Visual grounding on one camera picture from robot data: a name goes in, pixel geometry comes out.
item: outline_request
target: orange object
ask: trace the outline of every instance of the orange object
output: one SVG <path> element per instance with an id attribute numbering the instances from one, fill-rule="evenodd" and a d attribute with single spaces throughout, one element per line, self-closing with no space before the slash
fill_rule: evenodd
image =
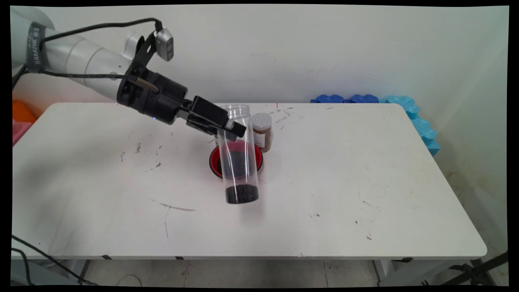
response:
<path id="1" fill-rule="evenodd" d="M 12 118 L 19 123 L 34 124 L 34 122 L 36 122 L 34 115 L 27 109 L 21 100 L 12 101 Z"/>

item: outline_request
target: black granules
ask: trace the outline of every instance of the black granules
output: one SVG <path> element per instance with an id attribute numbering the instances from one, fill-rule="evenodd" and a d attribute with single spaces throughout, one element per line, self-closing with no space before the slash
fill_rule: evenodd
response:
<path id="1" fill-rule="evenodd" d="M 251 184 L 239 184 L 225 190 L 229 204 L 242 204 L 257 200 L 260 196 L 258 188 Z"/>

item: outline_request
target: transparent cylinder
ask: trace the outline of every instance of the transparent cylinder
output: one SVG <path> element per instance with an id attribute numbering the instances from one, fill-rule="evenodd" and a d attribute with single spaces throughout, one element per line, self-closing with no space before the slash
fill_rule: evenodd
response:
<path id="1" fill-rule="evenodd" d="M 231 133 L 218 130 L 220 161 L 227 202 L 242 204 L 255 201 L 260 196 L 249 106 L 234 104 L 225 105 L 222 108 L 227 111 L 230 121 L 247 127 L 242 138 L 232 137 Z"/>

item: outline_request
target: black cable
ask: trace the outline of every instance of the black cable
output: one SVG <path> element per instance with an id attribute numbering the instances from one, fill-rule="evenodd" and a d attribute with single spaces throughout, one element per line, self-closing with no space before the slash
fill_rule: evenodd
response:
<path id="1" fill-rule="evenodd" d="M 67 77 L 67 78 L 115 78 L 115 79 L 128 79 L 128 81 L 137 82 L 136 76 L 131 75 L 117 75 L 117 74 L 68 74 L 68 73 L 56 73 L 46 70 L 41 70 L 39 73 L 46 74 L 56 77 Z"/>
<path id="2" fill-rule="evenodd" d="M 55 259 L 53 259 L 51 256 L 49 256 L 48 254 L 44 253 L 43 251 L 39 250 L 37 247 L 35 247 L 34 245 L 24 241 L 24 240 L 21 240 L 19 239 L 18 237 L 14 236 L 11 234 L 11 238 L 16 240 L 17 242 L 21 243 L 21 244 L 24 244 L 25 246 L 27 247 L 30 247 L 32 248 L 33 250 L 37 251 L 40 255 L 46 257 L 47 259 L 49 259 L 51 262 L 55 263 L 57 266 L 59 266 L 60 268 L 66 270 L 68 273 L 70 273 L 71 275 L 73 275 L 74 277 L 76 277 L 79 281 L 83 282 L 83 283 L 86 283 L 88 285 L 96 285 L 95 283 L 93 282 L 90 282 L 90 281 L 87 281 L 85 279 L 83 279 L 82 277 L 78 276 L 76 273 L 74 273 L 73 271 L 71 271 L 69 268 L 65 267 L 64 265 L 60 264 L 58 261 L 56 261 Z"/>
<path id="3" fill-rule="evenodd" d="M 23 74 L 27 74 L 29 73 L 29 71 L 27 70 L 27 66 L 25 66 L 25 64 L 22 66 L 22 68 L 20 68 L 20 70 L 18 71 L 18 73 L 16 73 L 16 75 L 14 75 L 12 77 L 12 88 L 14 89 L 15 86 L 16 86 L 16 83 L 18 83 L 18 80 L 20 80 L 20 77 L 23 75 Z"/>
<path id="4" fill-rule="evenodd" d="M 47 74 L 51 76 L 56 77 L 68 77 L 68 78 L 117 78 L 117 79 L 127 79 L 128 81 L 134 83 L 135 85 L 141 87 L 141 88 L 147 88 L 153 92 L 158 92 L 159 89 L 157 86 L 153 85 L 152 83 L 141 79 L 137 76 L 132 75 L 117 75 L 117 74 L 67 74 L 67 73 L 56 73 L 56 72 L 50 72 L 46 70 L 41 70 L 41 74 Z"/>
<path id="5" fill-rule="evenodd" d="M 25 280 L 27 281 L 27 284 L 29 286 L 34 286 L 34 283 L 31 282 L 31 276 L 29 275 L 29 262 L 27 261 L 27 257 L 25 256 L 25 253 L 16 248 L 11 248 L 11 251 L 16 251 L 17 253 L 21 254 L 21 256 L 23 258 L 23 264 L 25 265 Z"/>
<path id="6" fill-rule="evenodd" d="M 96 30 L 96 29 L 103 29 L 103 28 L 125 28 L 127 26 L 132 26 L 132 25 L 136 25 L 136 24 L 140 24 L 140 23 L 144 23 L 144 22 L 155 22 L 155 30 L 157 32 L 162 30 L 162 22 L 156 18 L 144 18 L 144 19 L 134 20 L 134 21 L 130 21 L 130 22 L 100 23 L 100 24 L 95 24 L 95 25 L 91 25 L 91 26 L 86 26 L 84 28 L 77 29 L 77 30 L 71 30 L 71 31 L 47 36 L 40 42 L 39 48 L 42 49 L 43 44 L 45 42 L 52 41 L 54 39 L 61 38 L 61 37 L 66 37 L 66 36 L 73 35 L 73 34 L 78 34 L 78 33 L 82 33 L 82 32 L 87 32 L 87 31 Z"/>

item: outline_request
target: perforated lid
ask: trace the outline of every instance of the perforated lid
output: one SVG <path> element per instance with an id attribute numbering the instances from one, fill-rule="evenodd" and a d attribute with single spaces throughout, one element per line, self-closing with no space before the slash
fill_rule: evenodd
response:
<path id="1" fill-rule="evenodd" d="M 252 116 L 252 127 L 256 130 L 266 130 L 272 127 L 272 118 L 267 113 L 257 113 Z"/>

